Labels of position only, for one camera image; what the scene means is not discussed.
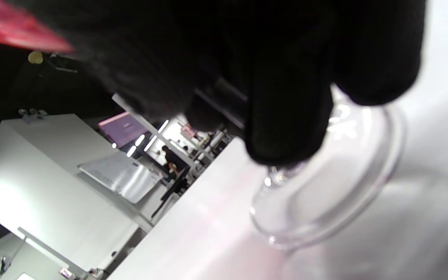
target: white wall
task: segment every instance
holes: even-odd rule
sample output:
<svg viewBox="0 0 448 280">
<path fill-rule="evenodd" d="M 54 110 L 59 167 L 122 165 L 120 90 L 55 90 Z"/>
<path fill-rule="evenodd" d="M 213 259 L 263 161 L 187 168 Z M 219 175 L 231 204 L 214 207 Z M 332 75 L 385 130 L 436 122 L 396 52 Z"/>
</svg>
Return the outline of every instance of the white wall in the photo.
<svg viewBox="0 0 448 280">
<path fill-rule="evenodd" d="M 22 227 L 87 271 L 107 265 L 137 225 L 77 177 L 77 164 L 113 149 L 76 120 L 31 124 L 27 139 L 15 130 L 30 128 L 23 121 L 0 124 L 0 223 L 15 234 Z"/>
<path fill-rule="evenodd" d="M 22 240 L 14 234 L 2 237 L 0 239 L 0 258 L 13 256 L 21 242 Z M 16 280 L 22 273 L 26 273 L 35 280 L 64 280 L 64 277 L 58 273 L 60 269 L 62 269 L 61 266 L 26 243 L 1 280 Z"/>
</svg>

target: glass object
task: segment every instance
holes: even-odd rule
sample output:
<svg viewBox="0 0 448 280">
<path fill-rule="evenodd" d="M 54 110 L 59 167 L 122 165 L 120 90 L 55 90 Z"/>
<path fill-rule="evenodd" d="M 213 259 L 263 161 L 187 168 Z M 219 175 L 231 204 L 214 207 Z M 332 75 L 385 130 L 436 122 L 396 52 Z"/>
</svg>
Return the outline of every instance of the glass object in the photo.
<svg viewBox="0 0 448 280">
<path fill-rule="evenodd" d="M 379 193 L 402 150 L 404 126 L 391 106 L 334 96 L 320 150 L 291 168 L 269 167 L 250 209 L 268 243 L 288 249 L 335 234 Z"/>
</svg>

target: glove finger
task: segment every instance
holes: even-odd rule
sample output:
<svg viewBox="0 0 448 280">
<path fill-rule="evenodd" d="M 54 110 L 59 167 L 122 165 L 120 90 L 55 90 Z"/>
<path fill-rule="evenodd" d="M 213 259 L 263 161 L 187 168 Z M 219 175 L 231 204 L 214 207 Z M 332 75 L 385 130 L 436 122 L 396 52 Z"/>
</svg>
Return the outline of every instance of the glove finger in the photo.
<svg viewBox="0 0 448 280">
<path fill-rule="evenodd" d="M 335 6 L 338 87 L 361 105 L 399 97 L 418 75 L 425 0 L 339 0 Z"/>
<path fill-rule="evenodd" d="M 261 44 L 253 65 L 245 139 L 258 163 L 295 164 L 322 144 L 333 107 L 330 61 L 335 20 L 324 5 L 315 0 L 302 2 L 302 7 L 286 2 L 273 7 L 271 14 L 260 11 L 272 19 L 277 13 L 290 15 L 292 28 L 264 31 L 271 25 L 262 23 L 255 35 Z"/>
</svg>

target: monitor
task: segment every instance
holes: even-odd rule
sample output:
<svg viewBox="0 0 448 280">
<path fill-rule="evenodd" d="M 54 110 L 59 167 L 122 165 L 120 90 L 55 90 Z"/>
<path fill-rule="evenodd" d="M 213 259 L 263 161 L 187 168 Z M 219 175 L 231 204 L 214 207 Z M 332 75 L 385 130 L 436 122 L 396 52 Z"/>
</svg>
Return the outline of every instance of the monitor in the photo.
<svg viewBox="0 0 448 280">
<path fill-rule="evenodd" d="M 99 122 L 98 126 L 119 148 L 137 140 L 141 135 L 148 132 L 148 129 L 128 112 L 105 119 Z"/>
</svg>

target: person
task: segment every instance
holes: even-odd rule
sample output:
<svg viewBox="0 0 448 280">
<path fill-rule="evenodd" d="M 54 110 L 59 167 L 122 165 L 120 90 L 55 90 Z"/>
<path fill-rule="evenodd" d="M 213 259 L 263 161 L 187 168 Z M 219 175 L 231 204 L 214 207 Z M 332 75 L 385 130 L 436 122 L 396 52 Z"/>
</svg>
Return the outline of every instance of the person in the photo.
<svg viewBox="0 0 448 280">
<path fill-rule="evenodd" d="M 170 169 L 174 169 L 174 172 L 177 174 L 187 167 L 188 165 L 178 156 L 176 153 L 171 151 L 169 147 L 163 146 L 162 151 L 165 152 L 165 160 Z"/>
</svg>

